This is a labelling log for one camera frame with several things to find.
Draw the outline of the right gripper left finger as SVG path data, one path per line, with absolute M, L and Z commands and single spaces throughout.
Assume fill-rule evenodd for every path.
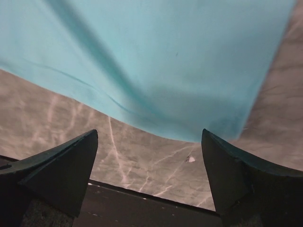
M 2 227 L 71 227 L 79 216 L 98 149 L 90 130 L 23 160 L 0 164 Z

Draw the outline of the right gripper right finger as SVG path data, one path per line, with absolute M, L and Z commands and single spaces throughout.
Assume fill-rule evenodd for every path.
M 303 173 L 202 133 L 215 211 L 225 227 L 301 227 Z

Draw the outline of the turquoise t-shirt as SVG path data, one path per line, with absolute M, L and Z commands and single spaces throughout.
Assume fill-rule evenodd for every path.
M 173 140 L 240 136 L 293 0 L 3 0 L 0 67 Z

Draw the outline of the black base bar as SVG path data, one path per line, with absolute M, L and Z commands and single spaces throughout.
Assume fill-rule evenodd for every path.
M 16 159 L 2 156 L 4 164 Z M 89 179 L 76 227 L 220 227 L 214 211 Z

